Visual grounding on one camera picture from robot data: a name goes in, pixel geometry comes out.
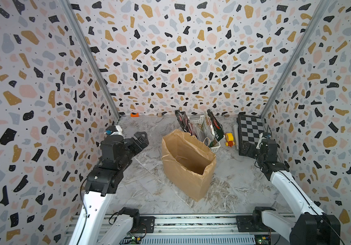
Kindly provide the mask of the dark red condiment packet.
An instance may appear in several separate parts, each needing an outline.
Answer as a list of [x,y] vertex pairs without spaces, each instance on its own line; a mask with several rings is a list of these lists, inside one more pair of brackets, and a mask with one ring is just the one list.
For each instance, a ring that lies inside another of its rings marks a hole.
[[176,110],[175,115],[183,131],[189,133],[192,136],[197,137],[196,129],[193,123],[190,121],[189,117],[187,116],[186,112]]

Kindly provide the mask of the dark green condiment packet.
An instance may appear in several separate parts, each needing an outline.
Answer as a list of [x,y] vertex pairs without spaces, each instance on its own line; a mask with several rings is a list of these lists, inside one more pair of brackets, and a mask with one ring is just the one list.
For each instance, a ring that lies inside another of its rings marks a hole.
[[207,110],[208,116],[211,120],[211,125],[213,127],[215,139],[219,142],[224,137],[224,130],[221,123],[216,119],[214,114],[210,109]]

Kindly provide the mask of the brown paper bag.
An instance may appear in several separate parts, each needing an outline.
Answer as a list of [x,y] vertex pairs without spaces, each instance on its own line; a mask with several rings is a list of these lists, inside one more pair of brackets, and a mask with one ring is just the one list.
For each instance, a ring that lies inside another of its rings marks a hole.
[[161,160],[171,183],[197,202],[206,196],[217,160],[203,142],[175,129],[162,138]]

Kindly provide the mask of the white red condiment packet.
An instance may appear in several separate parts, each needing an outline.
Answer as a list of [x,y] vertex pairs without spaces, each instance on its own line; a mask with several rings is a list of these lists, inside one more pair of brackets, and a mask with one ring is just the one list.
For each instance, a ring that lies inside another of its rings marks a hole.
[[203,142],[207,147],[216,147],[218,141],[215,137],[215,130],[213,122],[206,110],[203,115],[200,115],[199,119],[195,118],[192,123],[197,131],[197,138]]

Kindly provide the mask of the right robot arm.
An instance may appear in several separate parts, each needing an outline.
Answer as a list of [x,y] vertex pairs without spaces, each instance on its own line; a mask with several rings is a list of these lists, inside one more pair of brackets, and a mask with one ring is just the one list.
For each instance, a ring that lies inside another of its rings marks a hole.
[[289,219],[274,208],[256,207],[254,224],[273,229],[291,245],[342,245],[340,221],[326,214],[296,183],[288,167],[277,158],[277,144],[262,133],[253,146],[261,172],[282,194],[294,215]]

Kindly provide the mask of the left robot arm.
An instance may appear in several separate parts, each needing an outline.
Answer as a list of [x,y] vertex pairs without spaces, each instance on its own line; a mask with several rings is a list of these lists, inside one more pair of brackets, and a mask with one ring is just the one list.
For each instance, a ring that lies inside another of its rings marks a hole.
[[69,242],[71,245],[118,245],[126,236],[142,228],[139,210],[124,207],[110,218],[110,229],[99,238],[108,206],[124,171],[133,158],[149,145],[146,132],[136,132],[133,137],[124,138],[119,126],[111,126],[107,130],[111,134],[100,143],[102,155],[99,162],[83,182],[83,208]]

